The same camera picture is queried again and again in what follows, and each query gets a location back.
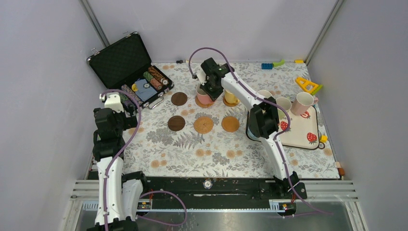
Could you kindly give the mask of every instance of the blue lego brick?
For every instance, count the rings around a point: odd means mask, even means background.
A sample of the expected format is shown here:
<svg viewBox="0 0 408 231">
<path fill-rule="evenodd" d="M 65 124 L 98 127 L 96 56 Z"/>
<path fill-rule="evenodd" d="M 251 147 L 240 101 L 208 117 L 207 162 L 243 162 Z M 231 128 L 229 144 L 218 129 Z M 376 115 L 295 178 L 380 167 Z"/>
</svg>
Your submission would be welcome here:
<svg viewBox="0 0 408 231">
<path fill-rule="evenodd" d="M 261 64 L 261 68 L 264 70 L 271 70 L 273 68 L 273 64 Z"/>
</svg>

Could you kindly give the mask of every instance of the pink mug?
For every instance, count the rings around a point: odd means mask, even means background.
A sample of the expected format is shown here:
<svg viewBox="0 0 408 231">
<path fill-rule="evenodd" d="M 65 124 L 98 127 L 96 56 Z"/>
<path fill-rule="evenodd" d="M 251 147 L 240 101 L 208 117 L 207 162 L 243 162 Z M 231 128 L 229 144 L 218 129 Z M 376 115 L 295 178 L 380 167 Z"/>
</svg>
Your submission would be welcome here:
<svg viewBox="0 0 408 231">
<path fill-rule="evenodd" d="M 197 87 L 195 88 L 195 92 L 197 93 L 197 98 L 198 101 L 200 101 L 200 103 L 204 105 L 214 103 L 210 96 L 205 91 L 203 91 L 203 89 L 200 88 L 200 84 L 197 85 Z"/>
<path fill-rule="evenodd" d="M 313 97 L 313 95 L 307 92 L 301 92 L 296 95 L 296 99 L 292 103 L 291 112 L 296 116 L 300 116 L 305 113 L 310 106 L 317 104 L 318 101 L 319 99 Z"/>
</svg>

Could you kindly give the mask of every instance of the gray floor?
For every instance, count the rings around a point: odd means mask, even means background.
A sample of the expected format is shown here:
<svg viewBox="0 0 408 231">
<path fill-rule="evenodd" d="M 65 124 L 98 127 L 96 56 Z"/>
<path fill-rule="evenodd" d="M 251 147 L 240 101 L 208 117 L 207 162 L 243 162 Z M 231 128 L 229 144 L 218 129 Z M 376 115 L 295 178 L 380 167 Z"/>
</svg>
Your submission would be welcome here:
<svg viewBox="0 0 408 231">
<path fill-rule="evenodd" d="M 297 214 L 310 212 L 305 205 L 298 203 Z M 298 218 L 274 219 L 276 213 L 198 213 L 189 212 L 187 223 L 180 227 L 168 227 L 162 224 L 139 219 L 140 231 L 347 231 L 353 230 L 345 206 L 340 203 L 313 203 L 315 207 L 331 211 L 333 216 L 310 215 Z M 179 223 L 183 221 L 183 213 L 149 213 L 146 216 L 165 222 Z M 96 211 L 82 211 L 77 231 L 85 231 L 93 227 Z"/>
</svg>

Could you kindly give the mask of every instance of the mug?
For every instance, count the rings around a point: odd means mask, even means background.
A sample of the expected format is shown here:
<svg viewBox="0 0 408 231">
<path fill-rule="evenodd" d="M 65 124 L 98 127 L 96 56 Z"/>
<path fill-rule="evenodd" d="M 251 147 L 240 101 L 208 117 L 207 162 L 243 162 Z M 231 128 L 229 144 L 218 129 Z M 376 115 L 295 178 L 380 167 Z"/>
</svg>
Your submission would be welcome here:
<svg viewBox="0 0 408 231">
<path fill-rule="evenodd" d="M 264 98 L 267 98 L 267 99 L 269 97 L 272 97 L 272 94 L 267 90 L 260 90 L 258 91 L 258 94 L 261 94 Z"/>
<path fill-rule="evenodd" d="M 276 104 L 283 107 L 286 112 L 289 112 L 289 110 L 292 108 L 292 102 L 288 98 L 285 98 L 285 97 L 277 98 Z M 286 115 L 281 109 L 278 108 L 278 116 L 279 116 L 279 119 L 282 119 Z"/>
<path fill-rule="evenodd" d="M 198 101 L 200 101 L 200 103 L 207 105 L 210 103 L 214 103 L 214 101 L 210 98 L 210 96 L 203 90 L 200 88 L 200 85 L 197 85 L 197 87 L 195 88 L 195 92 L 197 93 L 197 98 Z"/>
<path fill-rule="evenodd" d="M 227 101 L 228 103 L 231 103 L 231 104 L 236 104 L 236 103 L 240 102 L 240 100 L 237 99 L 237 97 L 235 97 L 235 95 L 232 94 L 231 92 L 229 92 L 228 90 L 225 90 L 224 97 L 225 97 L 225 101 Z"/>
<path fill-rule="evenodd" d="M 301 92 L 296 95 L 291 112 L 296 116 L 300 116 L 305 113 L 310 106 L 317 104 L 318 101 L 319 99 L 317 97 L 313 97 L 313 95 L 307 92 Z"/>
</svg>

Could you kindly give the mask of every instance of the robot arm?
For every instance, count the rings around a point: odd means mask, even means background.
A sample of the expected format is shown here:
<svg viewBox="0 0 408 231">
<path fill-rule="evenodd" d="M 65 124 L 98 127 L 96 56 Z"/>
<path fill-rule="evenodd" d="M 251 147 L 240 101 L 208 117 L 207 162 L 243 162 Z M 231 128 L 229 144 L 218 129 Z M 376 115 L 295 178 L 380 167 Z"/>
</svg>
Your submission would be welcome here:
<svg viewBox="0 0 408 231">
<path fill-rule="evenodd" d="M 256 138 L 257 141 L 262 142 L 264 145 L 268 154 L 267 159 L 275 171 L 274 178 L 277 183 L 281 184 L 281 193 L 285 194 L 290 191 L 291 187 L 289 186 L 288 178 L 290 177 L 293 186 L 299 182 L 299 179 L 290 165 L 287 165 L 287 167 L 289 173 L 293 172 L 293 174 L 291 176 L 286 174 L 284 162 L 287 162 L 287 158 L 285 153 L 283 153 L 282 158 L 279 152 L 279 149 L 283 152 L 282 143 L 279 137 L 276 138 L 276 142 L 274 140 L 278 132 L 279 123 L 277 108 L 257 99 L 256 97 L 263 98 L 263 96 L 254 91 L 234 72 L 236 79 L 226 64 L 218 65 L 210 58 L 201 64 L 201 68 L 197 74 L 201 82 L 200 88 L 204 90 L 212 100 L 216 100 L 223 92 L 223 89 L 226 89 L 244 104 L 249 112 L 247 123 L 248 135 Z M 273 97 L 265 100 L 276 103 Z"/>
<path fill-rule="evenodd" d="M 94 109 L 95 123 L 98 129 L 94 132 L 94 148 L 92 150 L 97 161 L 99 176 L 99 206 L 94 228 L 102 230 L 105 224 L 104 216 L 110 226 L 136 226 L 135 215 L 139 197 L 146 184 L 142 172 L 135 172 L 122 176 L 123 154 L 121 154 L 109 168 L 109 177 L 104 182 L 105 171 L 112 158 L 125 145 L 122 138 L 123 131 L 137 125 L 136 116 L 126 117 L 118 93 L 111 93 L 100 97 L 105 108 Z M 106 205 L 103 201 L 103 192 L 106 192 Z"/>
<path fill-rule="evenodd" d="M 263 98 L 262 95 L 258 94 L 256 91 L 254 91 L 250 86 L 248 86 L 245 82 L 243 82 L 243 80 L 241 80 L 241 78 L 235 73 L 235 76 L 252 92 L 255 93 L 255 95 L 257 95 L 260 98 Z M 260 105 L 263 104 L 264 102 L 254 98 L 252 95 L 250 95 L 244 88 L 242 88 L 240 85 L 238 85 L 237 83 L 238 81 L 236 81 L 231 73 L 227 73 L 225 75 L 224 78 L 222 78 L 221 80 L 221 85 L 224 89 L 228 90 L 229 92 L 231 92 L 232 94 L 235 95 L 235 97 L 237 97 L 242 103 L 243 105 L 246 107 L 246 110 L 248 112 L 250 112 L 255 105 Z M 249 124 L 248 124 L 248 128 L 250 130 L 256 129 L 257 124 L 251 124 L 252 120 L 249 119 Z M 262 142 L 262 144 L 265 147 L 265 150 L 268 154 L 267 160 L 269 161 L 269 163 L 272 165 L 273 170 L 275 171 L 275 176 L 279 179 L 284 179 L 286 178 L 286 172 L 285 172 L 285 168 L 283 165 L 283 161 L 287 161 L 286 159 L 286 155 L 284 155 L 285 159 L 282 160 L 280 154 L 279 154 L 279 150 L 273 140 L 273 137 L 276 135 L 277 131 L 273 131 L 272 133 L 270 133 L 268 135 L 268 138 L 264 138 L 264 137 L 258 137 L 258 140 Z M 277 137 L 278 140 L 278 144 L 280 145 L 281 150 L 283 150 L 282 147 L 282 143 L 279 137 Z M 292 172 L 292 167 L 289 165 L 289 172 Z"/>
</svg>

